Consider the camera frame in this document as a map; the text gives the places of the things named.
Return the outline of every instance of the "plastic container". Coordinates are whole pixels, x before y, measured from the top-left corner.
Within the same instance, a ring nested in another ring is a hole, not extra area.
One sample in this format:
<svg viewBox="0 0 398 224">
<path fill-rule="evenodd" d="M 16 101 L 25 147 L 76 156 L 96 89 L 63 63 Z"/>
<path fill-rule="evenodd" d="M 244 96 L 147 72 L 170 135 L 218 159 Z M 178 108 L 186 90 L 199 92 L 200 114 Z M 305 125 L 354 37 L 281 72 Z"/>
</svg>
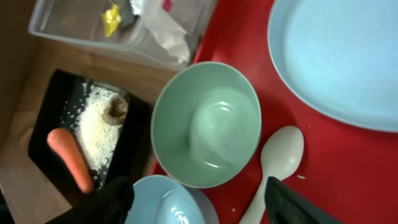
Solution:
<svg viewBox="0 0 398 224">
<path fill-rule="evenodd" d="M 125 0 L 113 1 L 119 7 Z M 191 55 L 196 51 L 217 0 L 204 0 L 196 26 L 186 41 Z M 94 54 L 114 57 L 153 67 L 184 69 L 190 62 L 179 62 L 160 46 L 140 17 L 135 24 L 105 37 L 101 13 L 111 7 L 108 0 L 38 0 L 30 20 L 29 32 L 59 40 Z"/>
</svg>

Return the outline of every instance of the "black object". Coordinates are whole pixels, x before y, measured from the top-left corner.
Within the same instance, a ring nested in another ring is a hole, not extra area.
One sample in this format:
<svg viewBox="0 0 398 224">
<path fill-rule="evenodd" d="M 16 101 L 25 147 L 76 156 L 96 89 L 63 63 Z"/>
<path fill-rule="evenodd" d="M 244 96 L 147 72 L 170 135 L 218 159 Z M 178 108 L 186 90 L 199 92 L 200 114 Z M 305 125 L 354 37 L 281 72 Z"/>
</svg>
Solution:
<svg viewBox="0 0 398 224">
<path fill-rule="evenodd" d="M 6 200 L 3 194 L 0 192 L 0 221 L 1 224 L 14 224 L 11 213 L 8 209 Z"/>
<path fill-rule="evenodd" d="M 268 177 L 266 206 L 270 224 L 334 224 L 341 223 L 308 202 L 275 177 Z"/>
<path fill-rule="evenodd" d="M 134 200 L 127 177 L 119 177 L 47 224 L 123 224 Z"/>
<path fill-rule="evenodd" d="M 121 94 L 129 104 L 109 167 L 101 168 L 98 173 L 90 171 L 95 176 L 93 181 L 96 189 L 120 175 L 129 175 L 150 112 L 147 103 L 118 87 L 61 70 L 54 72 L 29 142 L 28 154 L 72 206 L 79 204 L 86 195 L 78 188 L 65 163 L 47 145 L 47 135 L 55 128 L 67 128 L 73 132 L 76 117 L 84 110 L 92 85 Z"/>
</svg>

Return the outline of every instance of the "black plate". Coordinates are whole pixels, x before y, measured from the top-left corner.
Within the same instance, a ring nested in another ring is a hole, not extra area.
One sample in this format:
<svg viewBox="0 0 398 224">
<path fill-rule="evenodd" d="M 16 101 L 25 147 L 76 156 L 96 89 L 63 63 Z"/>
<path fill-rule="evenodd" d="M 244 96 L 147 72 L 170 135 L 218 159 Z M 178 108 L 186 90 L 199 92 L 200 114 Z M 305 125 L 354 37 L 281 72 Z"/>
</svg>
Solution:
<svg viewBox="0 0 398 224">
<path fill-rule="evenodd" d="M 109 168 L 101 168 L 99 174 L 90 171 L 96 189 L 120 175 L 129 176 L 149 115 L 148 104 L 127 91 L 61 70 L 54 72 L 30 139 L 28 154 L 72 206 L 78 204 L 86 195 L 80 191 L 61 158 L 47 145 L 47 135 L 55 128 L 67 128 L 73 132 L 76 117 L 84 110 L 85 100 L 92 85 L 115 91 L 124 96 L 129 103 L 126 120 L 121 128 Z"/>
</svg>

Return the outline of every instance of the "black glove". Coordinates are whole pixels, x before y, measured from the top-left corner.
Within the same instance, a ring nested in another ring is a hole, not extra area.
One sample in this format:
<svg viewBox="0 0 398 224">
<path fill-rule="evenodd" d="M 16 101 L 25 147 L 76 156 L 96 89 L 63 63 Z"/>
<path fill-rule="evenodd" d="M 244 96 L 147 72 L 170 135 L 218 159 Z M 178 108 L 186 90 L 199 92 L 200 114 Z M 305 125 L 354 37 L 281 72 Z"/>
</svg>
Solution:
<svg viewBox="0 0 398 224">
<path fill-rule="evenodd" d="M 47 224 L 123 224 L 133 200 L 134 190 L 129 179 L 119 177 Z"/>
</svg>

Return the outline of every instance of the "wooden surface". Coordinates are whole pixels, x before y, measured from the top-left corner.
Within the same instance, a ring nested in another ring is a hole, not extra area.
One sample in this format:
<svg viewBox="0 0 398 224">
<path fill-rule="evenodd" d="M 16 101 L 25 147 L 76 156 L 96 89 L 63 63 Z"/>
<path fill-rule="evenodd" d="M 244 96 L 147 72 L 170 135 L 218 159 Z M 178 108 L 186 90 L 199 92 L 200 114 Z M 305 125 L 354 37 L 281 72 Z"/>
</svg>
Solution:
<svg viewBox="0 0 398 224">
<path fill-rule="evenodd" d="M 176 74 L 90 55 L 59 42 L 40 40 L 35 62 L 0 151 L 0 185 L 16 223 L 45 223 L 70 208 L 27 155 L 30 135 L 47 84 L 58 68 L 120 86 L 152 106 L 160 90 Z M 154 157 L 149 160 L 146 174 Z"/>
<path fill-rule="evenodd" d="M 2 2 L 0 21 L 0 146 L 6 138 L 11 118 L 17 108 L 37 39 L 27 33 L 35 0 Z"/>
</svg>

